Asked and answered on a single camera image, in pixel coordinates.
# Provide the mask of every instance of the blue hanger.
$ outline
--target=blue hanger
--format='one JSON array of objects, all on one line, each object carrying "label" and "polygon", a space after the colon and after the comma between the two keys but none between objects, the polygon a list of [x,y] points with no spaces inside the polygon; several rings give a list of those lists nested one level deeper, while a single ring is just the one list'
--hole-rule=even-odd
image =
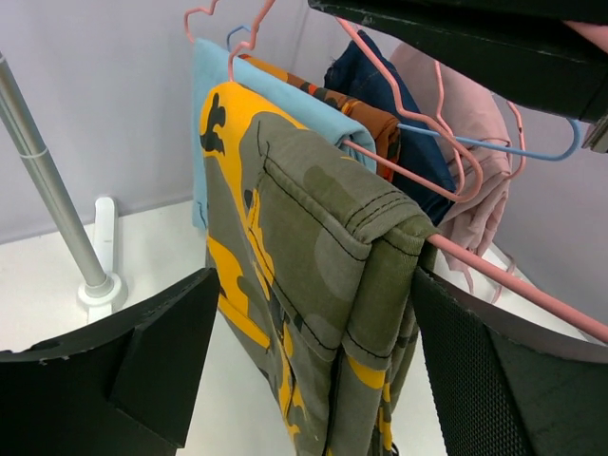
[{"label": "blue hanger", "polygon": [[237,33],[238,31],[241,30],[247,30],[249,32],[251,32],[251,28],[249,28],[249,26],[238,26],[237,28],[233,28],[231,31],[228,32],[228,36],[226,36],[226,48],[230,51],[232,51],[232,48],[230,47],[230,38],[232,38],[232,35],[234,35],[235,33]]},{"label": "blue hanger", "polygon": [[[580,143],[582,142],[582,135],[580,134],[579,123],[572,119],[566,119],[566,121],[568,121],[572,126],[574,139],[572,140],[572,144],[570,144],[570,147],[568,147],[568,150],[566,150],[561,155],[537,154],[536,152],[528,152],[527,150],[521,150],[516,147],[506,147],[504,145],[493,144],[491,142],[471,140],[470,138],[463,138],[461,136],[455,136],[454,139],[456,141],[459,141],[460,143],[479,145],[480,147],[486,147],[492,150],[500,150],[502,152],[509,152],[514,155],[521,155],[522,157],[530,157],[531,159],[545,160],[546,162],[560,162],[570,157],[575,152],[575,150],[580,147]],[[417,126],[404,125],[402,123],[399,123],[397,126],[404,130],[413,131],[422,135],[433,136],[435,138],[441,136],[434,130],[427,130],[425,128],[419,128]]]}]

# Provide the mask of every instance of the metal pole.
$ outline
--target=metal pole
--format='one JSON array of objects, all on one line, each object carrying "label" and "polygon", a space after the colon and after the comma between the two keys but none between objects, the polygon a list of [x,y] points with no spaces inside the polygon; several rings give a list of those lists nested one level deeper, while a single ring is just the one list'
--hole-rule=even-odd
[{"label": "metal pole", "polygon": [[38,193],[64,238],[78,269],[85,278],[87,293],[103,296],[112,288],[95,250],[80,222],[74,204],[57,171],[53,158],[31,117],[26,101],[0,52],[0,118],[17,148]]}]

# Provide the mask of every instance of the green camouflage fabric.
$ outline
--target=green camouflage fabric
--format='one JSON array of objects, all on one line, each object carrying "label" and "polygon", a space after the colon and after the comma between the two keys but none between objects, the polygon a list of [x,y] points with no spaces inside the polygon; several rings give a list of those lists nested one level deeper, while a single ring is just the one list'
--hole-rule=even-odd
[{"label": "green camouflage fabric", "polygon": [[436,233],[410,198],[237,83],[200,116],[218,307],[298,456],[389,456]]}]

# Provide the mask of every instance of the brown garment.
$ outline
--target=brown garment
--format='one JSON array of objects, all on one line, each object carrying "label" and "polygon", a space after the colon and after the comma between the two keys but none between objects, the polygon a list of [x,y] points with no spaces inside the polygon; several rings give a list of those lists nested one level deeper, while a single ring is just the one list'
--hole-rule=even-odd
[{"label": "brown garment", "polygon": [[[358,121],[369,131],[376,143],[376,154],[390,162],[397,163],[401,151],[401,130],[397,126],[399,120],[392,114],[365,104],[353,97],[342,93],[318,87],[277,66],[267,64],[249,54],[239,57],[290,86],[295,86],[317,100],[341,111],[344,115]],[[376,174],[392,182],[394,171],[378,163]]]}]

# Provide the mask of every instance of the clothes rack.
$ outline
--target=clothes rack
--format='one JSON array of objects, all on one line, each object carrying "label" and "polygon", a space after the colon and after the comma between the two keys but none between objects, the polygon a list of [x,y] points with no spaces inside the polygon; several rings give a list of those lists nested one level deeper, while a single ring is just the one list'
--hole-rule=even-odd
[{"label": "clothes rack", "polygon": [[109,316],[122,307],[128,295],[125,282],[114,272],[117,225],[114,200],[97,199],[95,235],[91,244],[2,52],[0,118],[83,275],[85,283],[78,289],[78,300],[88,310],[88,323]]}]

